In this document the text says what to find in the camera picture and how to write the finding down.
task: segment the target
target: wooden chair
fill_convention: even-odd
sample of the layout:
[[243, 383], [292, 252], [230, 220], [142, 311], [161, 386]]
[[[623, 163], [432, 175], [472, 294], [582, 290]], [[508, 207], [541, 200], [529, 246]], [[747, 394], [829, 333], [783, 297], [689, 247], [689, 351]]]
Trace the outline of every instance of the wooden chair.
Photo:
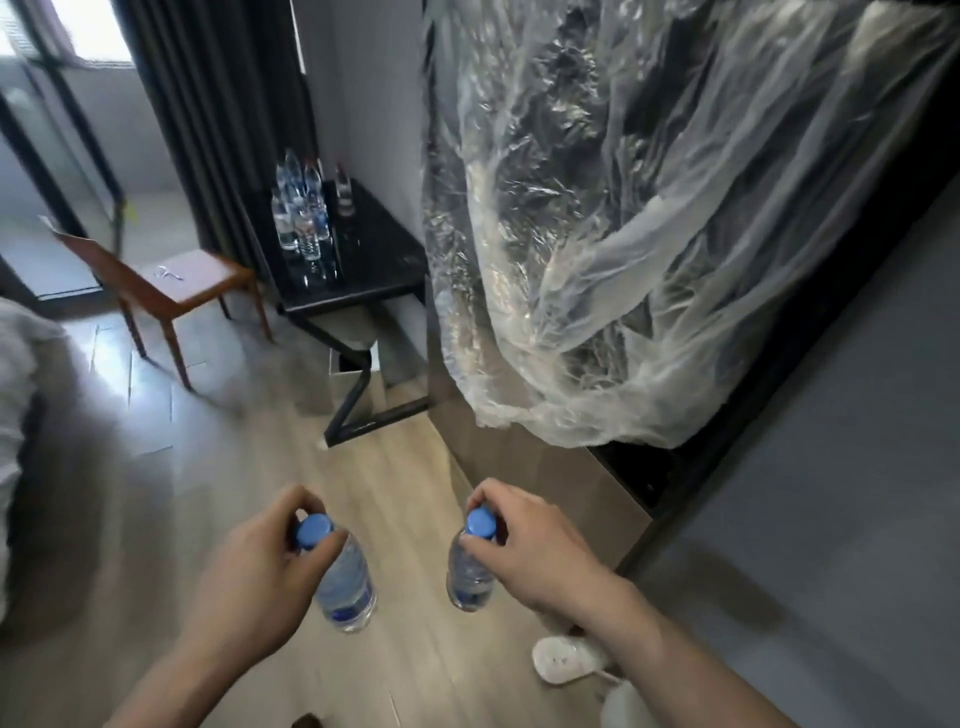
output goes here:
[[267, 339], [274, 337], [263, 310], [263, 300], [256, 287], [256, 275], [232, 260], [203, 250], [190, 251], [161, 260], [159, 263], [131, 268], [102, 248], [96, 241], [68, 235], [57, 230], [45, 217], [40, 218], [50, 232], [80, 260], [89, 266], [93, 275], [105, 286], [112, 288], [120, 301], [120, 310], [127, 329], [140, 356], [147, 357], [143, 340], [133, 320], [131, 304], [139, 306], [160, 321], [163, 338], [167, 340], [170, 354], [174, 357], [183, 386], [193, 390], [186, 374], [180, 343], [174, 331], [174, 319], [213, 299], [220, 302], [224, 316], [230, 318], [223, 294], [235, 289], [245, 289], [256, 304], [256, 311]]

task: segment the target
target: blue bottle cap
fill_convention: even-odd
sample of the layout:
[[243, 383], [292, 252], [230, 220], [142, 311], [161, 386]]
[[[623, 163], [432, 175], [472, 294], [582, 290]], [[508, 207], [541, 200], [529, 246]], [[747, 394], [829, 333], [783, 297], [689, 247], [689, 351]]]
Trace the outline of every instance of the blue bottle cap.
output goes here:
[[297, 546], [309, 551], [333, 532], [333, 521], [323, 513], [307, 516], [297, 526]]
[[496, 518], [493, 513], [483, 506], [467, 513], [467, 533], [488, 540], [496, 536]]

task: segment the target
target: chair leg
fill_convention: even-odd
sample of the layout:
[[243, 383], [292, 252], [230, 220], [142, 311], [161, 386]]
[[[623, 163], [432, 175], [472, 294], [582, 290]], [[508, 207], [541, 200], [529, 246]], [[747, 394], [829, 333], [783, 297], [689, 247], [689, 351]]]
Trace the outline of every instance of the chair leg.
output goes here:
[[183, 364], [183, 354], [180, 353], [180, 342], [177, 341], [177, 332], [174, 331], [174, 324], [172, 321], [161, 321], [160, 326], [163, 328], [163, 338], [167, 340], [167, 346], [170, 347], [170, 353], [174, 357], [174, 364], [177, 365], [180, 381], [183, 382], [183, 386], [186, 387], [186, 389], [192, 392], [193, 386], [191, 386], [190, 379], [186, 375], [186, 366]]
[[267, 312], [263, 310], [263, 299], [260, 298], [260, 289], [256, 287], [255, 277], [251, 276], [250, 283], [248, 283], [248, 288], [250, 289], [250, 295], [253, 296], [253, 305], [256, 306], [256, 312], [260, 316], [260, 324], [263, 325], [263, 333], [267, 337], [267, 341], [273, 344], [274, 335], [270, 331], [270, 324], [267, 321]]
[[230, 316], [230, 311], [229, 311], [229, 309], [227, 308], [227, 302], [224, 301], [224, 297], [223, 297], [223, 296], [217, 296], [217, 301], [220, 302], [220, 310], [224, 312], [224, 318], [226, 318], [226, 319], [228, 319], [228, 320], [232, 319], [233, 317]]
[[143, 346], [143, 339], [140, 338], [140, 331], [136, 327], [136, 321], [133, 319], [133, 310], [130, 308], [129, 303], [123, 299], [118, 300], [120, 302], [120, 313], [123, 314], [123, 320], [127, 322], [127, 331], [130, 332], [133, 343], [136, 345], [136, 351], [142, 358], [146, 359], [147, 350]]

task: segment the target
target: table top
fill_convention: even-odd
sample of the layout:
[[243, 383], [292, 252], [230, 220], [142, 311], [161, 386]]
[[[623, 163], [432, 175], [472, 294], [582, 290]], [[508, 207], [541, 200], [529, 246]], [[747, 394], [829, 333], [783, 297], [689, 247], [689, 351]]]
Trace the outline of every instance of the table top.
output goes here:
[[[339, 257], [337, 275], [310, 266], [280, 249], [273, 220], [254, 226], [262, 262], [287, 313], [314, 315], [359, 303], [421, 293], [426, 275], [423, 246], [359, 182], [352, 181], [356, 214], [336, 215], [332, 183], [324, 183], [330, 227]], [[269, 217], [269, 198], [264, 207]]]

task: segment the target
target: chair backrest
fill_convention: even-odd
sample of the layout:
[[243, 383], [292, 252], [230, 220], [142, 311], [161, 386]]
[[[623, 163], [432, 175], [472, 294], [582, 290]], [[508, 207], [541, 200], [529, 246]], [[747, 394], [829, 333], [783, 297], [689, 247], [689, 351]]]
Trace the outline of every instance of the chair backrest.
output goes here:
[[86, 263], [103, 285], [154, 316], [168, 318], [177, 315], [179, 307], [172, 299], [95, 240], [61, 232], [42, 215], [40, 220], [54, 237]]

